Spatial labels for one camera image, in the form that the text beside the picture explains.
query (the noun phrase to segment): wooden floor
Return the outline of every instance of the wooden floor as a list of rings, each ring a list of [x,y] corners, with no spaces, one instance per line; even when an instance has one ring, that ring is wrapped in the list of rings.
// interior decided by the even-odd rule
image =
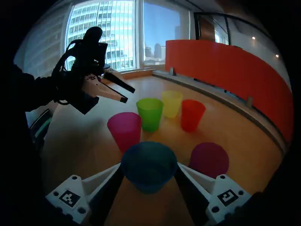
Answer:
[[[161,98],[165,90],[179,91],[184,99],[195,99],[206,106],[198,130],[184,132],[180,115],[175,119],[162,117],[159,130],[142,132],[142,141],[169,146],[185,165],[197,144],[217,143],[229,155],[229,177],[250,194],[265,188],[282,156],[274,142],[256,125],[207,96],[163,79],[150,76],[129,83],[136,88],[134,94],[112,86],[129,98],[126,104],[100,98],[86,115],[70,105],[57,107],[42,153],[45,193],[72,174],[84,179],[118,163],[122,154],[107,129],[108,119],[120,112],[137,113],[139,99]],[[153,195],[139,193],[124,178],[105,225],[193,225],[193,222],[174,178]]]

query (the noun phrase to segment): curved wall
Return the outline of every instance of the curved wall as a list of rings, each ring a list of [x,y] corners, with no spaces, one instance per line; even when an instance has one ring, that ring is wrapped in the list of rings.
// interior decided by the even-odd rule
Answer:
[[[293,99],[283,78],[266,62],[240,48],[207,40],[166,41],[165,69],[221,87],[247,100],[280,130],[293,132]]]

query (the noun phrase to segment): plastic cup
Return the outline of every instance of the plastic cup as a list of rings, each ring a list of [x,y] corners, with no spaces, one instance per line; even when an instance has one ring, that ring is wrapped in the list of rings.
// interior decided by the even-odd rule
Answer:
[[[141,142],[125,152],[121,169],[126,178],[144,194],[158,192],[176,172],[173,151],[157,142]]]
[[[144,98],[137,102],[138,113],[142,119],[142,129],[154,132],[159,128],[163,102],[156,98]]]
[[[182,102],[182,118],[181,127],[186,132],[193,132],[198,127],[198,124],[205,112],[205,106],[194,100],[184,100]]]
[[[107,126],[123,153],[140,142],[141,117],[133,112],[123,112],[112,116]]]
[[[183,94],[176,91],[164,91],[161,94],[164,103],[163,115],[168,118],[175,118],[183,99]]]
[[[200,143],[192,150],[189,167],[215,179],[227,173],[229,157],[218,144]]]

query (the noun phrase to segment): black sleeve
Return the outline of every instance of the black sleeve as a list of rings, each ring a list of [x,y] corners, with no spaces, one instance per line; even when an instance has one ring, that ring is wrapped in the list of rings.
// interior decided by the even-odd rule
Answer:
[[[18,102],[23,111],[32,111],[46,105],[57,96],[53,77],[34,79],[32,75],[23,73],[16,65],[12,66],[12,76],[16,83]]]

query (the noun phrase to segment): blue cup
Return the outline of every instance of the blue cup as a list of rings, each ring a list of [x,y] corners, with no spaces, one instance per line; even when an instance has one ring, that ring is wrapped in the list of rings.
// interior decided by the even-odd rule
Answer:
[[[173,151],[157,142],[141,142],[129,148],[121,160],[126,178],[144,194],[158,192],[175,174],[178,162]]]

